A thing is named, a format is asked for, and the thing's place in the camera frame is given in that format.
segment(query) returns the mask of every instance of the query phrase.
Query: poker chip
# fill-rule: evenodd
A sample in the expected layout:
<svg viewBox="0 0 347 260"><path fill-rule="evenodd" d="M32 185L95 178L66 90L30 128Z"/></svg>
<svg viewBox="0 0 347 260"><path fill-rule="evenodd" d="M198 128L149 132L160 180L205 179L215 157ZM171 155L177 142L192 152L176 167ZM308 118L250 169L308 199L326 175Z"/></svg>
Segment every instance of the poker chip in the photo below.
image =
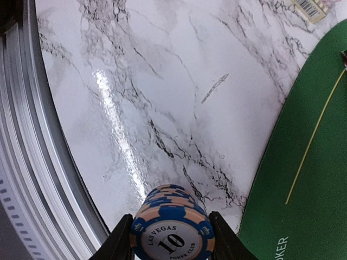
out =
<svg viewBox="0 0 347 260"><path fill-rule="evenodd" d="M163 185L136 213L130 244L141 260L206 260L215 236L207 214L186 189Z"/></svg>

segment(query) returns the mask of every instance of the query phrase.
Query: marble table surface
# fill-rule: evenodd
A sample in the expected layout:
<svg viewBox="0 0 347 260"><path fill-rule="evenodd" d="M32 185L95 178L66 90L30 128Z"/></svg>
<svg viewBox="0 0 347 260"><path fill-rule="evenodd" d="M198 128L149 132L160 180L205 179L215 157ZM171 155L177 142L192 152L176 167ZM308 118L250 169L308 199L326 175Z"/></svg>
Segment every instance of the marble table surface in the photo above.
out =
<svg viewBox="0 0 347 260"><path fill-rule="evenodd" d="M108 227L173 183L237 232L294 80L347 1L315 25L290 0L37 0L36 10L57 113Z"/></svg>

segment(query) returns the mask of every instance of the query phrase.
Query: gray floor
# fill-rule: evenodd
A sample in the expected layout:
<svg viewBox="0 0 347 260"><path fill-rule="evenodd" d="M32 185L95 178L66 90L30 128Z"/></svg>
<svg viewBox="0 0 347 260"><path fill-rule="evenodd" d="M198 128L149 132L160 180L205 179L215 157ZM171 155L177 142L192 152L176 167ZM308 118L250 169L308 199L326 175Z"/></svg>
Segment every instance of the gray floor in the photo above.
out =
<svg viewBox="0 0 347 260"><path fill-rule="evenodd" d="M31 260L0 203L0 259Z"/></svg>

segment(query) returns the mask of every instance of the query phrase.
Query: green felt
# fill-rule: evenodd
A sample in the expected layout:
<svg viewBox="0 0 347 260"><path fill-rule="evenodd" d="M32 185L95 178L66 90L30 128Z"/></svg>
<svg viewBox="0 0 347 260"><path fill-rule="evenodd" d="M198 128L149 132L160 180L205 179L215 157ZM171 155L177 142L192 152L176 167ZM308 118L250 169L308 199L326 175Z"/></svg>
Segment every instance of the green felt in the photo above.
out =
<svg viewBox="0 0 347 260"><path fill-rule="evenodd" d="M319 116L343 71L340 52L345 49L347 20L316 46L274 128L240 230L241 240L260 260L347 259L347 73L285 205ZM284 255L276 258L278 241L286 237Z"/></svg>

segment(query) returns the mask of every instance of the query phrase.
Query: silver rail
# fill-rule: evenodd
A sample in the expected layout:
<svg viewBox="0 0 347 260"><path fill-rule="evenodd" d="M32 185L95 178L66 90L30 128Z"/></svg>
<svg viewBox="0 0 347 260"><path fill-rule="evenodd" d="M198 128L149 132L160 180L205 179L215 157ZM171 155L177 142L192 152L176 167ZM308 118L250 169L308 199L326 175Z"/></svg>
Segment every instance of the silver rail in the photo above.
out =
<svg viewBox="0 0 347 260"><path fill-rule="evenodd" d="M0 199L33 259L89 259L109 234L55 111L34 0L0 37Z"/></svg>

